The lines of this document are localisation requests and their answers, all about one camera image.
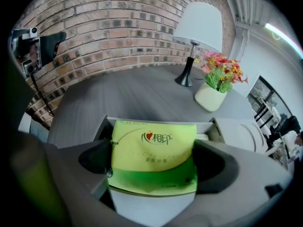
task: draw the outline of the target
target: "wooden table surface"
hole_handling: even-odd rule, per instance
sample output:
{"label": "wooden table surface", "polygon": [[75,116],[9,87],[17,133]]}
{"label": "wooden table surface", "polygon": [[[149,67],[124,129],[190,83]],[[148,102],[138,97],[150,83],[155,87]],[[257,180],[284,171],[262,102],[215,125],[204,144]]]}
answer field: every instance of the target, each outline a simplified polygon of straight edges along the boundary
{"label": "wooden table surface", "polygon": [[91,142],[105,114],[169,122],[208,122],[213,117],[254,119],[248,100],[234,90],[217,111],[211,113],[200,107],[194,94],[204,82],[202,72],[193,67],[193,85],[183,87],[174,81],[183,68],[183,65],[134,68],[98,75],[70,86],[56,111],[48,142],[58,148]]}

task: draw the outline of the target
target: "lamp shade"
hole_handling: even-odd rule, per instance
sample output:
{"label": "lamp shade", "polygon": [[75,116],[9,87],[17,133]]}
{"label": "lamp shade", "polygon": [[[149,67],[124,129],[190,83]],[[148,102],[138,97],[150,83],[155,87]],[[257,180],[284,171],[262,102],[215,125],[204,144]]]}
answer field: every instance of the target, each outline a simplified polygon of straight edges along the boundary
{"label": "lamp shade", "polygon": [[173,37],[187,44],[199,42],[197,47],[221,52],[223,29],[220,11],[204,2],[189,3]]}

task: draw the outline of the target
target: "lamp base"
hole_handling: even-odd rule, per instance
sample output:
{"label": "lamp base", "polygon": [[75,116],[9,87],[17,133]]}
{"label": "lamp base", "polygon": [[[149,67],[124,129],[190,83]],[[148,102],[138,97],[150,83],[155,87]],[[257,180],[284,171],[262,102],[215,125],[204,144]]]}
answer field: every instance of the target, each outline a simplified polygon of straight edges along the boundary
{"label": "lamp base", "polygon": [[192,57],[187,58],[185,68],[182,74],[175,79],[175,82],[185,87],[191,87],[193,85],[190,79],[190,71],[193,67],[194,60]]}

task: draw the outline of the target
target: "brand logo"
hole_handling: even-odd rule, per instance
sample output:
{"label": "brand logo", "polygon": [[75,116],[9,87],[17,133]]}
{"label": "brand logo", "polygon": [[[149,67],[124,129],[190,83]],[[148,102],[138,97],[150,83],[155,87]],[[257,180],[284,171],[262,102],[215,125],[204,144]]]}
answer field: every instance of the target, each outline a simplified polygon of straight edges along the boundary
{"label": "brand logo", "polygon": [[169,141],[172,140],[171,135],[168,134],[155,134],[153,132],[143,133],[141,136],[142,141],[147,141],[148,143],[154,145],[169,144]]}

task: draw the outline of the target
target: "flower bouquet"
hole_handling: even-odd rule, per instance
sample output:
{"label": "flower bouquet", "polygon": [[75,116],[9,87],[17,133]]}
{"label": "flower bouquet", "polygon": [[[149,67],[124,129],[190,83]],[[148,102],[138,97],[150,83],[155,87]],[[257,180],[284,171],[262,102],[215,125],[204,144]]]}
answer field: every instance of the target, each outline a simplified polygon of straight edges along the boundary
{"label": "flower bouquet", "polygon": [[206,63],[202,66],[205,83],[195,94],[195,100],[204,109],[213,112],[220,107],[234,83],[248,84],[248,78],[242,79],[239,61],[229,60],[221,53],[206,52],[205,60]]}

